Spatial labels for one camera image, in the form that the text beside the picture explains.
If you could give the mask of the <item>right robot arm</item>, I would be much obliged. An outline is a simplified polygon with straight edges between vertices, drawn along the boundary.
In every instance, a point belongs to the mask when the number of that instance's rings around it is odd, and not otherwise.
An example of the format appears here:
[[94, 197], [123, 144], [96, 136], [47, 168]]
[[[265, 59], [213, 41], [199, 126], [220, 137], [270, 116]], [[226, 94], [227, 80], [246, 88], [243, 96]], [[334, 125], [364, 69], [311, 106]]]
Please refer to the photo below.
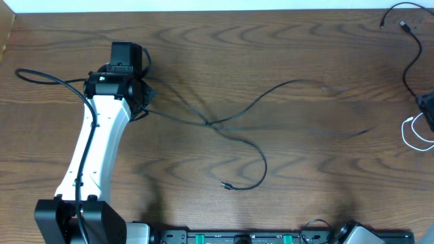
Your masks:
[[416, 97], [416, 104], [424, 115], [431, 131], [434, 131], [433, 92]]

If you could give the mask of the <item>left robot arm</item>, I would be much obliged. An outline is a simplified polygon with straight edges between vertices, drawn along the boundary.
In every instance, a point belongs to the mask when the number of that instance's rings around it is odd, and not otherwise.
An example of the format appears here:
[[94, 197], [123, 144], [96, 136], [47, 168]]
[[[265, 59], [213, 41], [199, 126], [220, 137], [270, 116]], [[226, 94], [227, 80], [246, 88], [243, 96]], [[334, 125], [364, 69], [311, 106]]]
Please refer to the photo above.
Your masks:
[[79, 139], [53, 199], [39, 200], [34, 217], [46, 243], [150, 243], [148, 224], [126, 222], [111, 206], [111, 182], [126, 125], [147, 115], [155, 92], [143, 78], [149, 53], [140, 45], [114, 42], [111, 60], [90, 72], [83, 91]]

